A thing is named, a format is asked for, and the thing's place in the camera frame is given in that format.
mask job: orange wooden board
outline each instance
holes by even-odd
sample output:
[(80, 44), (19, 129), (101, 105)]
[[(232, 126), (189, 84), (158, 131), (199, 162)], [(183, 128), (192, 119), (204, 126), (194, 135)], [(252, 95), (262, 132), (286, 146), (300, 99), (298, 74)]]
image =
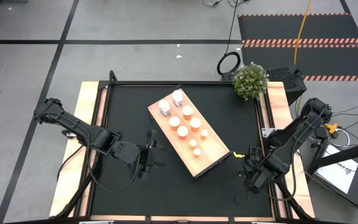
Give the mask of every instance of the orange wooden board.
[[(169, 116), (164, 116), (160, 112), (158, 102), (150, 105), (148, 109), (168, 140), (171, 142), (173, 148), (185, 163), (187, 169), (190, 171), (193, 177), (197, 178), (207, 170), (214, 167), (219, 161), (230, 155), (231, 152), (224, 145), (222, 140), (215, 133), (208, 122), (204, 119), (203, 115), (201, 115), (196, 106), (187, 97), (186, 93), (182, 89), (179, 90), (183, 93), (183, 104), (180, 107), (176, 107), (173, 103), (172, 94), (162, 98), (167, 100), (170, 104), (171, 114)], [(199, 118), (201, 120), (201, 127), (197, 132), (193, 132), (190, 129), (190, 120), (183, 118), (183, 113), (181, 110), (186, 105), (190, 105), (194, 110), (192, 118)], [(168, 120), (172, 116), (177, 116), (180, 119), (180, 125), (184, 125), (188, 128), (189, 134), (185, 140), (181, 140), (177, 132), (171, 129)], [(202, 129), (206, 129), (208, 131), (208, 136), (205, 139), (201, 139)], [(193, 150), (190, 149), (190, 139), (195, 139), (197, 141), (196, 147), (201, 149), (201, 155), (198, 158), (194, 157)]]

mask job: yellow clamp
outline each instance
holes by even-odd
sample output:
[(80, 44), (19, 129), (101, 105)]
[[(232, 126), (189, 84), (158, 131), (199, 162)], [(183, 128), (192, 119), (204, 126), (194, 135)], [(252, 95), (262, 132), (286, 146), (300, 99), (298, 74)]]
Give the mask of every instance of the yellow clamp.
[(234, 155), (234, 157), (236, 157), (236, 158), (244, 158), (244, 157), (245, 157), (245, 155), (237, 154), (236, 152), (233, 152), (233, 155)]
[(324, 124), (324, 126), (330, 134), (334, 134), (335, 130), (338, 128), (338, 124)]

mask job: white cube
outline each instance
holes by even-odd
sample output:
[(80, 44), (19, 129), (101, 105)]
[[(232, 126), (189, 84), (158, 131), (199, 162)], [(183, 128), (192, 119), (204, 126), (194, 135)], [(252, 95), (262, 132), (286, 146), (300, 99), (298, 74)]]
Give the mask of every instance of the white cube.
[(173, 103), (176, 106), (180, 106), (183, 103), (183, 93), (180, 90), (175, 90), (172, 93)]
[(171, 114), (171, 107), (169, 105), (169, 102), (167, 100), (160, 100), (158, 103), (158, 107), (160, 108), (160, 112), (164, 116), (168, 116)]

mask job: wooden board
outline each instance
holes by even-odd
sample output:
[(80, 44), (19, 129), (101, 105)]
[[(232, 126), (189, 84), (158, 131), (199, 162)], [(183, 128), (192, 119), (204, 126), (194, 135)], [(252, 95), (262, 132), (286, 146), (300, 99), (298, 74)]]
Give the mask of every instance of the wooden board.
[[(171, 106), (171, 115), (164, 116), (160, 112), (158, 102), (155, 102), (149, 106), (149, 111), (171, 142), (173, 148), (179, 154), (182, 161), (185, 163), (187, 169), (190, 171), (193, 177), (197, 178), (204, 174), (207, 170), (214, 167), (219, 161), (230, 155), (230, 150), (224, 145), (219, 136), (215, 133), (213, 128), (204, 119), (203, 115), (198, 111), (197, 107), (187, 97), (186, 93), (183, 93), (183, 104), (180, 107), (176, 107), (173, 103), (172, 94), (162, 98), (167, 100)], [(193, 132), (190, 129), (190, 120), (183, 118), (182, 108), (186, 105), (190, 105), (193, 110), (192, 118), (199, 118), (201, 120), (201, 127), (197, 132)], [(180, 125), (184, 125), (188, 128), (189, 134), (185, 140), (181, 140), (176, 131), (172, 130), (168, 120), (172, 116), (177, 116), (180, 119)], [(208, 136), (205, 139), (201, 139), (201, 130), (206, 129)], [(193, 150), (190, 149), (189, 141), (195, 139), (197, 141), (197, 147), (201, 149), (201, 155), (198, 158), (194, 157)]]
[[(270, 100), (270, 107), (272, 109), (274, 125), (276, 128), (283, 129), (292, 122), (290, 108), (287, 103), (287, 96), (282, 82), (268, 82), (268, 97)], [(296, 179), (296, 194), (295, 200), (302, 206), (303, 210), (314, 217), (313, 206), (311, 204), (308, 183), (306, 182), (305, 172), (303, 170), (302, 159), (298, 154), (294, 157), (295, 166), (295, 179)], [(290, 192), (293, 191), (293, 176), (292, 172), (285, 175), (287, 188)], [(296, 213), (292, 211), (294, 218), (297, 217)]]
[[(92, 122), (93, 108), (95, 106), (96, 95), (98, 93), (99, 82), (83, 82), (80, 94), (75, 108), (74, 116), (90, 124)], [(77, 139), (69, 139), (65, 149), (63, 161), (66, 160), (81, 145)], [(60, 177), (57, 182), (55, 196), (53, 198), (50, 216), (57, 215), (63, 210), (66, 204), (77, 191), (82, 167), (85, 157), (85, 147), (83, 147), (75, 156), (73, 156), (60, 171)]]

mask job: small white cylinder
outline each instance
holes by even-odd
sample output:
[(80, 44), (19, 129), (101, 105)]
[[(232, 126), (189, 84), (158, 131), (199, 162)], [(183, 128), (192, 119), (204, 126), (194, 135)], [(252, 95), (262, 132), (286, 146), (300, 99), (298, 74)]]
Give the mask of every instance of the small white cylinder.
[(169, 125), (171, 126), (172, 130), (176, 131), (180, 125), (180, 119), (177, 116), (173, 116), (169, 119)]
[(186, 126), (180, 126), (177, 131), (179, 138), (184, 140), (189, 133), (189, 130), (186, 128)]
[(187, 105), (187, 106), (183, 107), (181, 112), (183, 113), (183, 117), (185, 119), (190, 119), (191, 115), (193, 115), (193, 108), (191, 106)]
[(199, 118), (192, 118), (190, 120), (190, 126), (192, 131), (198, 131), (201, 126), (201, 120)]
[(201, 130), (201, 139), (205, 139), (208, 136), (208, 131), (203, 129)]
[(190, 140), (190, 149), (194, 149), (197, 145), (197, 141), (195, 139)]
[(194, 149), (193, 153), (194, 153), (194, 156), (197, 158), (201, 155), (201, 149), (196, 148), (196, 149)]

